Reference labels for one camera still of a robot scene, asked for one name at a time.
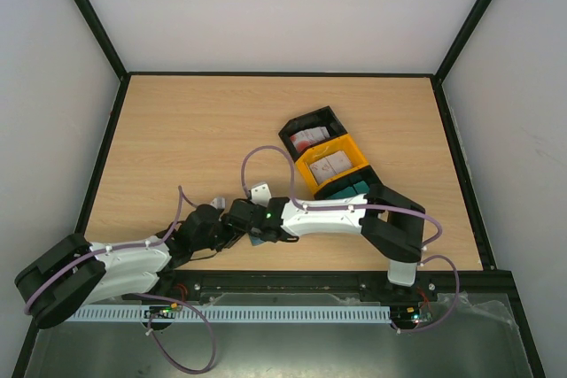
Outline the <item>teal card holder wallet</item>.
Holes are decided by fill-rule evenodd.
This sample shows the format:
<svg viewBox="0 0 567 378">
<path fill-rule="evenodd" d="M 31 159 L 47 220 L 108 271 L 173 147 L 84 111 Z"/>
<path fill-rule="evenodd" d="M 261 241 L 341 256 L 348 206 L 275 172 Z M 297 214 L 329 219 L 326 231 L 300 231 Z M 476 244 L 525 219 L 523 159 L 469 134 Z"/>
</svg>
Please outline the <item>teal card holder wallet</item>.
<svg viewBox="0 0 567 378">
<path fill-rule="evenodd" d="M 258 238 L 258 237 L 252 236 L 252 235 L 249 236 L 249 239 L 250 239 L 250 242 L 251 242 L 252 246 L 258 246 L 258 245 L 264 243 L 263 240 L 261 240 L 261 239 Z"/>
</svg>

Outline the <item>black bin with red cards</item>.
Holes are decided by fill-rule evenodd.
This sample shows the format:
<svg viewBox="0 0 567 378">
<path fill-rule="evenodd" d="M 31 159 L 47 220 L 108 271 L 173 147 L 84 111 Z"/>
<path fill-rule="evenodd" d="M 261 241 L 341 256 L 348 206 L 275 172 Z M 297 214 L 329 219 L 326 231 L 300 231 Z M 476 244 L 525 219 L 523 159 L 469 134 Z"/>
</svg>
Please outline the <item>black bin with red cards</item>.
<svg viewBox="0 0 567 378">
<path fill-rule="evenodd" d="M 289 120 L 278 132 L 294 161 L 308 148 L 345 134 L 345 127 L 329 106 Z"/>
</svg>

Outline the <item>black bin with teal cards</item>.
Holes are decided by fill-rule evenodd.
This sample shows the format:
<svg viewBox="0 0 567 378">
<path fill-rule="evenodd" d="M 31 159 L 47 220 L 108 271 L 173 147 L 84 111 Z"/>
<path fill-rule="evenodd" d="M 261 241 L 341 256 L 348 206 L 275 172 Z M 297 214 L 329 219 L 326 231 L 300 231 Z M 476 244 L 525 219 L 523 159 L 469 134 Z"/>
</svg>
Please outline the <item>black bin with teal cards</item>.
<svg viewBox="0 0 567 378">
<path fill-rule="evenodd" d="M 345 174 L 324 184 L 315 194 L 315 200 L 341 199 L 366 194 L 374 184 L 381 184 L 377 173 L 371 166 Z"/>
</svg>

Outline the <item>yellow bin with cards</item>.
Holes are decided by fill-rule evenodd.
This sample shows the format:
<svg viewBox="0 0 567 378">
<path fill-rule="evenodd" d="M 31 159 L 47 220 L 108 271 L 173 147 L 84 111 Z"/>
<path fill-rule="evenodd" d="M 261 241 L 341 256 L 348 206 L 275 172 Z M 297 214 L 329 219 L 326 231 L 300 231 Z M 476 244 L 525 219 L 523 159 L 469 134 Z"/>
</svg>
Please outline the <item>yellow bin with cards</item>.
<svg viewBox="0 0 567 378">
<path fill-rule="evenodd" d="M 299 173 L 313 194 L 338 178 L 368 165 L 368 160 L 350 135 L 310 147 L 296 161 Z"/>
</svg>

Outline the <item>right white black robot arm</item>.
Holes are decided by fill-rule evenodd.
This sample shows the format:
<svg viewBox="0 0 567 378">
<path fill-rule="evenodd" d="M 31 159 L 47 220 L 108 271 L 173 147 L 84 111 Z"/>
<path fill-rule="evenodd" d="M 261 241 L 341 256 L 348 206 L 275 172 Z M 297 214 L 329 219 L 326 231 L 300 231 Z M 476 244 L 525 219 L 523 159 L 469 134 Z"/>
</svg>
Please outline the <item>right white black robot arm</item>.
<svg viewBox="0 0 567 378">
<path fill-rule="evenodd" d="M 296 243 L 317 233 L 361 235 L 389 259 L 388 281 L 403 287 L 416 282 L 425 220 L 421 205 L 383 184 L 365 194 L 318 201 L 238 199 L 221 216 L 225 234 L 262 242 Z"/>
</svg>

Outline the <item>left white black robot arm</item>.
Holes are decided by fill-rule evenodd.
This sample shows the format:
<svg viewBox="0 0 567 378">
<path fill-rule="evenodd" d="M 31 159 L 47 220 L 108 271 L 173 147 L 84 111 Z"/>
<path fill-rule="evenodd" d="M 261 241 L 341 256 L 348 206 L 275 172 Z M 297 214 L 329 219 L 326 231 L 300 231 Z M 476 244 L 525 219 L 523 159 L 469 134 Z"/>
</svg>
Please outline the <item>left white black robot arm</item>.
<svg viewBox="0 0 567 378">
<path fill-rule="evenodd" d="M 222 209 L 201 204 L 185 220 L 138 241 L 93 243 L 82 233 L 68 235 L 19 272 L 14 284 L 25 314 L 38 328 L 52 328 L 85 305 L 149 293 L 196 252 L 228 249 L 242 235 Z"/>
</svg>

